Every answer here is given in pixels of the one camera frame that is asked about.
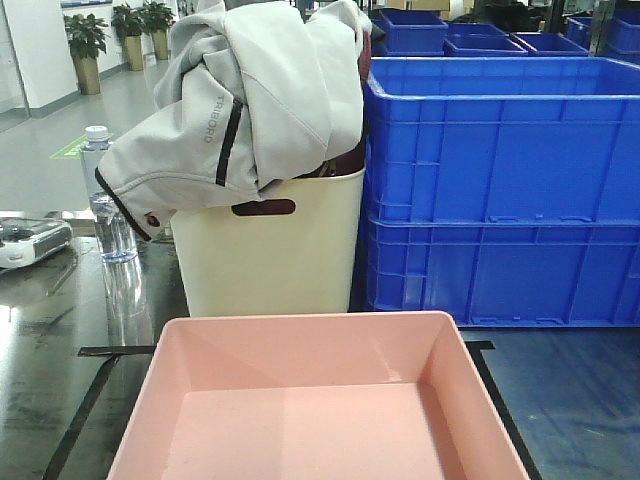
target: jacket cuff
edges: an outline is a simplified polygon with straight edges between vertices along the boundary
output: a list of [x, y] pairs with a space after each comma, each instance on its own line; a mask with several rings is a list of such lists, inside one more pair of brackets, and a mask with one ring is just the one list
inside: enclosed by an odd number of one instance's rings
[[104, 179], [104, 177], [100, 174], [100, 171], [97, 168], [95, 170], [95, 176], [96, 176], [96, 181], [104, 189], [105, 193], [109, 195], [111, 199], [114, 201], [114, 203], [116, 204], [120, 212], [122, 212], [122, 215], [124, 215], [124, 218], [127, 220], [127, 223], [129, 223], [129, 225], [133, 229], [133, 231], [136, 232], [138, 235], [140, 235], [140, 237], [144, 241], [148, 242], [149, 240], [151, 240], [151, 236], [142, 229], [142, 227], [140, 226], [140, 224], [138, 224], [138, 222], [135, 221], [135, 219], [133, 218], [133, 215], [131, 215], [131, 212], [129, 212], [127, 207], [124, 206], [124, 203], [122, 203], [120, 198], [113, 192], [111, 187], [109, 187], [109, 184]]

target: potted plant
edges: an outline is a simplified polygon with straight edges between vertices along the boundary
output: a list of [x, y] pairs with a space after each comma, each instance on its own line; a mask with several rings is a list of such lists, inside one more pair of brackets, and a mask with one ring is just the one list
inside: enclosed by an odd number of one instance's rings
[[78, 86], [83, 95], [100, 93], [100, 75], [98, 73], [98, 55], [107, 53], [103, 28], [108, 25], [104, 19], [94, 14], [86, 17], [81, 14], [64, 16], [64, 29], [67, 32], [69, 50], [73, 66], [78, 77]]
[[144, 31], [151, 35], [153, 49], [158, 60], [169, 58], [167, 48], [167, 30], [173, 20], [173, 12], [164, 3], [155, 1], [144, 2], [140, 12], [144, 21]]
[[113, 7], [111, 26], [115, 28], [118, 40], [124, 49], [129, 69], [140, 71], [144, 68], [142, 59], [142, 17], [140, 12], [128, 3]]

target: light gray jacket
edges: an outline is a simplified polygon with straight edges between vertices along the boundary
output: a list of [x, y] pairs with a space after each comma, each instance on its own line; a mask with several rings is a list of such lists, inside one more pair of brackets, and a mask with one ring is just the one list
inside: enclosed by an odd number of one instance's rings
[[96, 170], [145, 240], [176, 210], [264, 200], [281, 180], [351, 150], [362, 132], [357, 60], [371, 23], [352, 0], [306, 24], [285, 2], [205, 3], [172, 29], [160, 110]]

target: pink plastic tray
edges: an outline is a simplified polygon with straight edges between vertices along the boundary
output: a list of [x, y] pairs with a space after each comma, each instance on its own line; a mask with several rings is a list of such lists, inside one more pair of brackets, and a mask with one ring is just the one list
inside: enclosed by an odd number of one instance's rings
[[441, 312], [165, 327], [110, 480], [519, 480]]

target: green floor sign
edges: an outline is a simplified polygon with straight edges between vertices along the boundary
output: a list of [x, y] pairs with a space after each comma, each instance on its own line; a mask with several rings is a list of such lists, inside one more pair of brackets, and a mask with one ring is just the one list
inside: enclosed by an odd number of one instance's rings
[[87, 141], [86, 135], [76, 138], [66, 147], [62, 147], [56, 153], [51, 155], [52, 160], [77, 159], [80, 160], [80, 147]]

